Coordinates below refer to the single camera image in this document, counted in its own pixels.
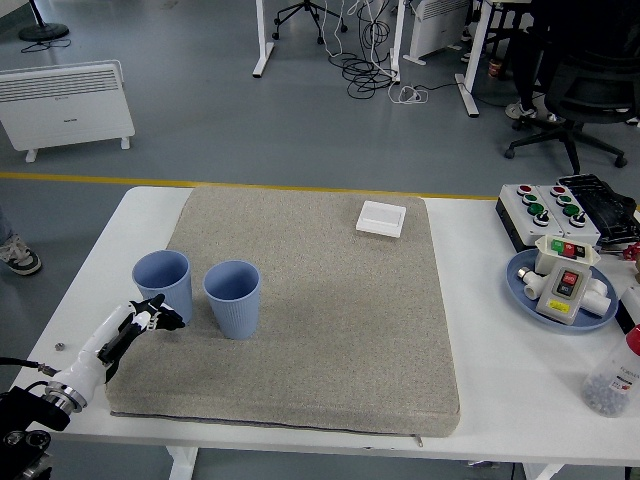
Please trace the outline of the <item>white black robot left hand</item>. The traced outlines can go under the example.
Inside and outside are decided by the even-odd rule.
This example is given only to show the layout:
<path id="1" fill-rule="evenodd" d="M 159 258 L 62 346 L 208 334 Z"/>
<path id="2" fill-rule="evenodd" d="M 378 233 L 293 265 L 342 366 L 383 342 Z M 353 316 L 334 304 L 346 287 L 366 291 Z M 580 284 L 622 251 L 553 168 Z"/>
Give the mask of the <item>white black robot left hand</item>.
<path id="1" fill-rule="evenodd" d="M 163 294 L 119 305 L 86 341 L 74 363 L 48 382 L 45 398 L 67 403 L 72 411 L 82 410 L 95 389 L 113 377 L 119 361 L 140 335 L 184 326 L 183 317 L 165 302 Z"/>

